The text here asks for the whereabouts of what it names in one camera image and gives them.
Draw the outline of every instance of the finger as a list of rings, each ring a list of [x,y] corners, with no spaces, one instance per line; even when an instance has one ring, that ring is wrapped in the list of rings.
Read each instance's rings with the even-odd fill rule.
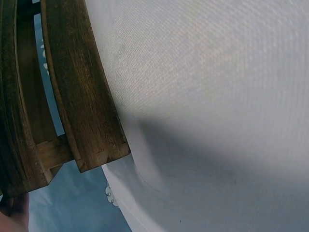
[[[21,224],[23,227],[28,228],[29,224],[29,194],[23,194],[14,197],[14,202],[11,211],[11,218]]]
[[[3,197],[0,202],[0,212],[5,216],[9,216],[11,214],[12,205],[13,198]]]

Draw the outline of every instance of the wood grain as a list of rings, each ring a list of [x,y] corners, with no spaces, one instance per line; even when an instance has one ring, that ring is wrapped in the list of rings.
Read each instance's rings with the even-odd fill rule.
[[[49,73],[81,172],[129,154],[84,0],[41,0]]]
[[[22,5],[18,5],[17,13],[24,12],[26,9],[38,8],[33,6],[32,0],[24,0],[22,3]],[[41,78],[33,15],[28,17],[23,13],[23,17],[17,18],[16,34],[18,35],[17,51],[23,96],[32,137],[35,144],[38,145],[44,141],[56,139],[57,134],[48,108]],[[53,155],[55,160],[59,160],[58,154],[53,153]],[[45,170],[55,167],[46,166],[44,162],[42,163]]]
[[[51,169],[74,159],[66,135],[37,145],[41,161],[46,169]]]
[[[0,2],[0,189],[15,196],[52,179],[40,162],[21,88],[16,44],[16,0]]]

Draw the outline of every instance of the fabric texture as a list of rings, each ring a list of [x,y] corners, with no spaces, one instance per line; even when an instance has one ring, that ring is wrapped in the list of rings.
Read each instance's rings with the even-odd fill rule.
[[[309,2],[86,4],[132,151],[104,166],[125,217],[146,231],[309,230]]]

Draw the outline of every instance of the wooden slat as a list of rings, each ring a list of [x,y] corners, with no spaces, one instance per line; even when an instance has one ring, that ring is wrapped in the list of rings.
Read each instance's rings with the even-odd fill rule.
[[[129,154],[84,0],[41,0],[49,74],[81,172]]]
[[[31,9],[34,7],[32,0],[24,0],[22,3],[23,4],[18,5],[17,13],[22,13],[24,9]],[[57,133],[48,108],[41,78],[33,16],[18,17],[16,30],[18,35],[17,50],[19,72],[25,106],[27,109],[32,137],[35,144],[38,145],[44,141],[56,139]],[[53,154],[55,160],[59,160],[57,154]],[[45,170],[55,167],[50,167],[50,165],[45,166],[44,162],[42,163]]]
[[[18,70],[16,0],[2,0],[0,31],[0,189],[15,196],[52,179],[38,159]]]
[[[41,161],[45,168],[51,169],[74,159],[66,135],[37,145]]]

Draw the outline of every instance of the skin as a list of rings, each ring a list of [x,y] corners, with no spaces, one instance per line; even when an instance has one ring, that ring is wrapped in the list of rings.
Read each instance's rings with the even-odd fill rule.
[[[29,194],[0,202],[0,232],[28,232]]]

